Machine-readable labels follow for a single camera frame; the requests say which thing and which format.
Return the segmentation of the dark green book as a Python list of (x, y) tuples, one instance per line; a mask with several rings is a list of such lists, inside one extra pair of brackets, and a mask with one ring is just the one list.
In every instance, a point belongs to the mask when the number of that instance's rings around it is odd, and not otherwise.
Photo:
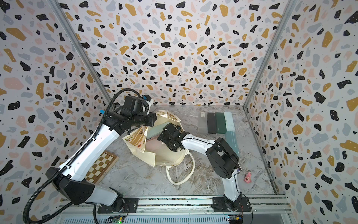
[(216, 125), (217, 125), (217, 133), (225, 134), (227, 132), (226, 128), (226, 120), (224, 113), (216, 113)]

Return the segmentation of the light mint pencil case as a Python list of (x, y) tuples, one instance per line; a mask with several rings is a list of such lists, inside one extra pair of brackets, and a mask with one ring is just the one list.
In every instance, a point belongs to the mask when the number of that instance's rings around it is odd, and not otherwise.
[(224, 112), (225, 124), (227, 132), (234, 132), (235, 131), (235, 124), (233, 115), (230, 112)]

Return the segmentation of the teal translucent pencil case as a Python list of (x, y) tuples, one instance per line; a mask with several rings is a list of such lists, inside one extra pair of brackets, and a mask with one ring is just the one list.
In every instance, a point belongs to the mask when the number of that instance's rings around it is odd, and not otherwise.
[(239, 155), (239, 147), (238, 147), (238, 143), (237, 143), (237, 137), (236, 137), (236, 133), (234, 131), (227, 131), (225, 133), (225, 140), (227, 141), (227, 143), (229, 144), (229, 146), (233, 149), (233, 151)]

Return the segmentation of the black pencil case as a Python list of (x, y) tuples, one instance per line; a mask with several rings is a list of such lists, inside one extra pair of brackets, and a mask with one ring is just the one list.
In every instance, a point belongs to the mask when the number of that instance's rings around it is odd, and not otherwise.
[(208, 133), (216, 134), (217, 133), (217, 122), (215, 113), (207, 113), (207, 126)]

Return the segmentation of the cream floral canvas bag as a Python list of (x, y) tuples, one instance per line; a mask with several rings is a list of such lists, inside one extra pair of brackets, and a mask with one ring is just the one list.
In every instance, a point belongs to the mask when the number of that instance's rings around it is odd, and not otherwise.
[(157, 111), (156, 116), (157, 120), (153, 127), (141, 126), (131, 134), (123, 137), (123, 141), (134, 156), (152, 167), (164, 166), (169, 182), (173, 185), (181, 185), (193, 175), (195, 167), (192, 167), (191, 172), (179, 182), (172, 181), (169, 169), (178, 166), (186, 155), (191, 156), (193, 160), (193, 155), (189, 150), (181, 147), (178, 152), (173, 152), (165, 143), (158, 140), (165, 125), (174, 124), (182, 127), (181, 120), (167, 110)]

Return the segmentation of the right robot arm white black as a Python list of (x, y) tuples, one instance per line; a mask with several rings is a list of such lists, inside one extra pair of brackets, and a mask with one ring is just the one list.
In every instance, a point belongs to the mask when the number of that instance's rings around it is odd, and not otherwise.
[(182, 131), (180, 126), (167, 124), (158, 136), (171, 151), (192, 150), (206, 155), (214, 172), (222, 178), (224, 186), (224, 205), (214, 204), (213, 207), (223, 211), (235, 212), (243, 209), (244, 195), (239, 187), (238, 174), (242, 171), (239, 157), (223, 138), (207, 140)]

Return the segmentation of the translucent grey pencil case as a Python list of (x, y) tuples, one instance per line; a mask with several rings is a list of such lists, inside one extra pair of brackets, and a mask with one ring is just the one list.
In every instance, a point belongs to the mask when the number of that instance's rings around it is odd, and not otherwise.
[(208, 133), (207, 112), (198, 112), (198, 132)]

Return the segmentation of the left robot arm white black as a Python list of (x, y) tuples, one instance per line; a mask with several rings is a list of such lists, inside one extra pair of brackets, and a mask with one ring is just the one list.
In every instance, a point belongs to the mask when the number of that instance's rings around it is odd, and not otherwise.
[(103, 188), (86, 180), (86, 175), (92, 165), (105, 151), (105, 149), (118, 137), (126, 133), (132, 127), (154, 126), (157, 119), (155, 113), (145, 115), (133, 115), (131, 118), (110, 112), (104, 119), (104, 123), (94, 135), (85, 143), (85, 149), (79, 156), (69, 158), (70, 165), (66, 163), (60, 167), (51, 167), (46, 172), (46, 177), (53, 177), (54, 187), (74, 205), (82, 203), (99, 203), (107, 206), (108, 212), (119, 212), (124, 207), (123, 195), (111, 188)]

